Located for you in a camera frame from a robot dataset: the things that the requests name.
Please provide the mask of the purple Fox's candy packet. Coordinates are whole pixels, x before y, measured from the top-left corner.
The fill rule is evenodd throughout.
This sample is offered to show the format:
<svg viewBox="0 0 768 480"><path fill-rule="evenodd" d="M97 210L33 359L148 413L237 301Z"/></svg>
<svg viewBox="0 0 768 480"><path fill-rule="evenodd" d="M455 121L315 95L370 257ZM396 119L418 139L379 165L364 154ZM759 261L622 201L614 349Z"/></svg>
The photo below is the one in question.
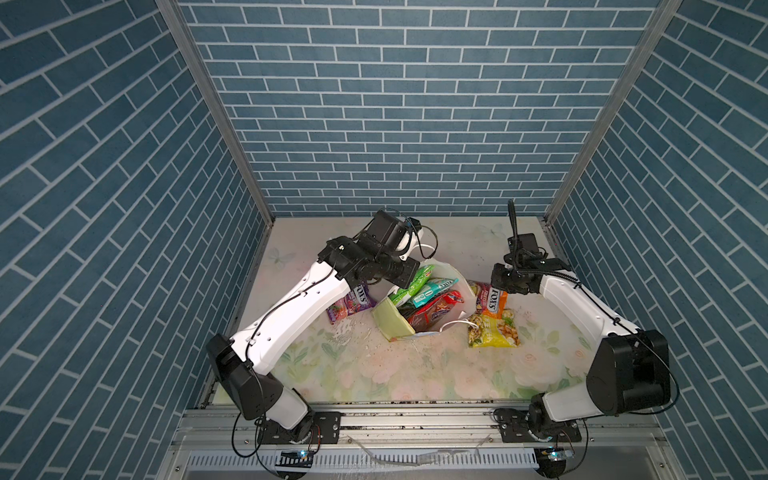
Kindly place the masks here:
<svg viewBox="0 0 768 480"><path fill-rule="evenodd" d="M332 325L354 314L369 310L376 306L371 297L368 285L363 283L353 288L343 298L335 301L326 312Z"/></svg>

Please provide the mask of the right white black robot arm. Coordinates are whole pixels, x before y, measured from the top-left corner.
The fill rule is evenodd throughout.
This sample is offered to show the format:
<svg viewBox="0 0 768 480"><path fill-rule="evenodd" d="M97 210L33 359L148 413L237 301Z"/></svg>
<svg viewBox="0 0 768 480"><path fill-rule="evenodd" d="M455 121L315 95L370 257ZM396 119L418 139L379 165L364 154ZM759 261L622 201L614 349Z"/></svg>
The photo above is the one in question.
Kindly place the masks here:
<svg viewBox="0 0 768 480"><path fill-rule="evenodd" d="M541 395L531 410L550 422L624 413L647 415L673 404L679 386L669 367L664 335L622 318L565 270L494 265L491 285L516 294L538 294L563 312L595 347L586 380Z"/></svg>

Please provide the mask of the floral paper gift bag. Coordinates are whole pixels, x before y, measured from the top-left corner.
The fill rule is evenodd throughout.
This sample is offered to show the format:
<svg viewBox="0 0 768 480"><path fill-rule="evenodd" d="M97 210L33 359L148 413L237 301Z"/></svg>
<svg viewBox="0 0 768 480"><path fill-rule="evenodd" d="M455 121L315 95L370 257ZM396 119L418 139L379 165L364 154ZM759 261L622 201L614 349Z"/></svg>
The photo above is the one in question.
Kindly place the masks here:
<svg viewBox="0 0 768 480"><path fill-rule="evenodd" d="M433 266L430 280L452 284L421 306L415 306L412 299L400 307L388 296L381 300L372 316L388 341L438 334L450 326L467 323L476 312L477 296L456 268L437 260L426 260L422 265Z"/></svg>

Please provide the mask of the orange Fox's candy packet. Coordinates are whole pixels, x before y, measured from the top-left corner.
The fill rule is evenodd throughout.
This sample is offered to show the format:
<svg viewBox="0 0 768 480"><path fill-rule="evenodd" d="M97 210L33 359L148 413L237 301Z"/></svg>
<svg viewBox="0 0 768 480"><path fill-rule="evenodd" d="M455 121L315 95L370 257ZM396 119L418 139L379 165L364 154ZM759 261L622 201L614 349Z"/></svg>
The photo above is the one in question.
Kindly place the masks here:
<svg viewBox="0 0 768 480"><path fill-rule="evenodd" d="M489 283L469 281L472 292L476 296L476 314L490 318L501 319L508 294Z"/></svg>

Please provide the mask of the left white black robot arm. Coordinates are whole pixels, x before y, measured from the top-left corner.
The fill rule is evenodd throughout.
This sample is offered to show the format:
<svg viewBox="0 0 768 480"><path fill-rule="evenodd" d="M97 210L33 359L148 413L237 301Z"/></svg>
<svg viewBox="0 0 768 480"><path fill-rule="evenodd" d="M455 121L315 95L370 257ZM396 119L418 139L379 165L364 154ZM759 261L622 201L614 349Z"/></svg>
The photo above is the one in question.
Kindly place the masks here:
<svg viewBox="0 0 768 480"><path fill-rule="evenodd" d="M380 210L352 237L326 242L302 279L265 314L230 337L214 335L206 353L216 381L241 416L265 419L303 439L313 412L271 371L287 348L313 321L356 288L376 281L407 287L420 266L412 257L422 244L423 226Z"/></svg>

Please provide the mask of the teal snack packet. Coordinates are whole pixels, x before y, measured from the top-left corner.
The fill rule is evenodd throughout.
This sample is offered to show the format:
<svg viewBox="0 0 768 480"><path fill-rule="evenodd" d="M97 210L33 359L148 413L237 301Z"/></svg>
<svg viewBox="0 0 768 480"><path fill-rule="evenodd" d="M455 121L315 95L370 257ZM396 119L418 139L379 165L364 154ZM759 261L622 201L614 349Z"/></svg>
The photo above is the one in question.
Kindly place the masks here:
<svg viewBox="0 0 768 480"><path fill-rule="evenodd" d="M434 298L437 298L441 294L449 291L456 283L457 279L452 278L430 279L415 295L410 298L409 302L414 307L420 308L428 304Z"/></svg>

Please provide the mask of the yellow green snack packet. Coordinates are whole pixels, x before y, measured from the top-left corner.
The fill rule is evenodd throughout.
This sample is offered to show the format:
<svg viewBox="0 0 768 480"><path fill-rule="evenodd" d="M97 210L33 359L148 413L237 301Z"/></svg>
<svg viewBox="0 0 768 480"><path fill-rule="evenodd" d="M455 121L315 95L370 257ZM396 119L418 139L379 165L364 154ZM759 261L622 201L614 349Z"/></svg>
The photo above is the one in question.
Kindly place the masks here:
<svg viewBox="0 0 768 480"><path fill-rule="evenodd" d="M472 348L515 348L520 345L515 314L505 309L499 318L490 314L475 314L469 318L468 345Z"/></svg>

